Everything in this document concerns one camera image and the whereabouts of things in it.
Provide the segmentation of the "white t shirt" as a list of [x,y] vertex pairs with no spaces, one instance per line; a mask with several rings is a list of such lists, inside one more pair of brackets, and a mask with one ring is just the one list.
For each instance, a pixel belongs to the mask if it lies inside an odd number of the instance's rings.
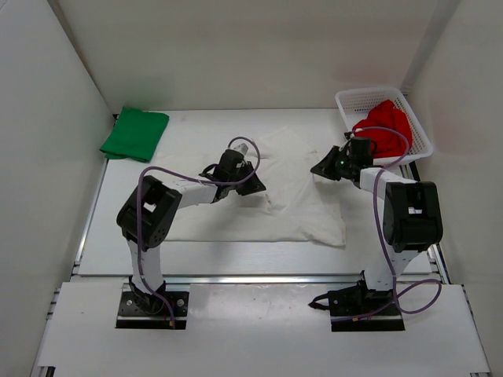
[[340,196],[310,169],[321,157],[303,137],[283,127],[255,138],[257,175],[266,191],[240,196],[231,192],[214,204],[178,210],[170,241],[310,241],[330,247],[346,243]]

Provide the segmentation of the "green t shirt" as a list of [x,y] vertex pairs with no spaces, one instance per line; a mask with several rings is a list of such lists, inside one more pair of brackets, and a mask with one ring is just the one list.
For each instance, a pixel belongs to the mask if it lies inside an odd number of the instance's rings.
[[163,113],[123,107],[100,151],[107,159],[149,163],[169,120]]

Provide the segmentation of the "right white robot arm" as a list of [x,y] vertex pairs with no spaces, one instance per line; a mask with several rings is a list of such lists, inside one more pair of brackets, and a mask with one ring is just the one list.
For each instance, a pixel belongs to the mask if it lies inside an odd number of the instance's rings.
[[443,226],[437,188],[429,181],[414,181],[390,172],[374,162],[373,141],[347,135],[334,146],[311,173],[331,181],[342,179],[373,196],[373,215],[382,259],[364,269],[352,287],[330,291],[328,305],[315,298],[310,307],[330,310],[337,322],[404,313],[399,299],[398,277],[419,254],[442,239]]

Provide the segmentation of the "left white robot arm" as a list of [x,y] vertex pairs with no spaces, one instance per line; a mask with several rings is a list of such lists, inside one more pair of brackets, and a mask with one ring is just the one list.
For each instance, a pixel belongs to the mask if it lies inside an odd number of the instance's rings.
[[146,315],[165,309],[173,312],[167,300],[166,284],[160,268],[160,245],[178,210],[213,204],[235,191],[247,196],[266,190],[256,167],[246,158],[248,146],[226,149],[218,163],[203,169],[198,179],[182,178],[165,185],[152,175],[142,175],[135,190],[120,209],[116,223],[130,248],[132,275],[129,286],[135,305]]

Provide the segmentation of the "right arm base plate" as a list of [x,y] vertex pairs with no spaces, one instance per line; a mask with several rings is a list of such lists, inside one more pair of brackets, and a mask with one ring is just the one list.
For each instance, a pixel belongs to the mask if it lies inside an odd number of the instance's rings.
[[391,291],[353,286],[328,292],[332,332],[405,331]]

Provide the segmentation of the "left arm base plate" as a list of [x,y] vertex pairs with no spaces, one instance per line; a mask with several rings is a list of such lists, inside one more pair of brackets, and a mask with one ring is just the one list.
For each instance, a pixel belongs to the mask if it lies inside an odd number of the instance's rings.
[[116,315],[118,329],[185,330],[189,308],[188,291],[168,291],[166,298],[171,305],[174,321],[169,310],[161,302],[161,308],[153,313],[143,311],[135,301],[135,295],[123,287]]

